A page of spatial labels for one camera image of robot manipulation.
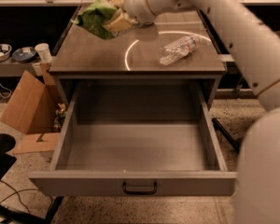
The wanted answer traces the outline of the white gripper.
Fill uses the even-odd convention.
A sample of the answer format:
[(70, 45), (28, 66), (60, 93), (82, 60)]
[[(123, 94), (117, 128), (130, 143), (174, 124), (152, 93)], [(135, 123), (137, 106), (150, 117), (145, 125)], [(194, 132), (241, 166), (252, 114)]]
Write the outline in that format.
[(103, 27), (111, 33), (128, 30), (140, 24), (152, 23), (161, 14), (193, 9), (188, 0), (111, 0), (111, 4), (119, 9), (114, 16), (103, 23)]

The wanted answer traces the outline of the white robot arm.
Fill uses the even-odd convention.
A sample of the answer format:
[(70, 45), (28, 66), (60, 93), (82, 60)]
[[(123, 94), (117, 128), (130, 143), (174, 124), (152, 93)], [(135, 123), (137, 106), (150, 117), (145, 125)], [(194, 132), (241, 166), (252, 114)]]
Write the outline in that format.
[(237, 0), (115, 0), (140, 23), (198, 8), (266, 110), (248, 130), (237, 167), (235, 224), (280, 224), (280, 37)]

